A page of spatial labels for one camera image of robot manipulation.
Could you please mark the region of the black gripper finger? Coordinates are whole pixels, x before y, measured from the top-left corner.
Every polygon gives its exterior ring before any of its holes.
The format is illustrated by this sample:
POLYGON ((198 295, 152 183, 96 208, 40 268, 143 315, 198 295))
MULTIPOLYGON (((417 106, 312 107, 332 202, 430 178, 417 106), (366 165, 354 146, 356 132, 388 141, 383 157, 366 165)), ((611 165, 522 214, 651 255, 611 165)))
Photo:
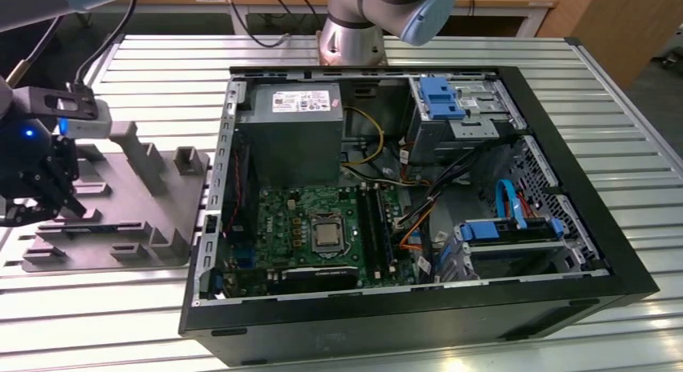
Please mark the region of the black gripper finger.
POLYGON ((54 219, 54 204, 38 201, 34 206, 2 198, 2 227, 19 227, 54 219))
POLYGON ((35 202, 54 204, 54 219, 64 214, 82 218, 87 208, 76 198, 74 182, 79 179, 75 141, 64 136, 52 136, 48 151, 42 160, 20 175, 30 190, 27 198, 35 202))

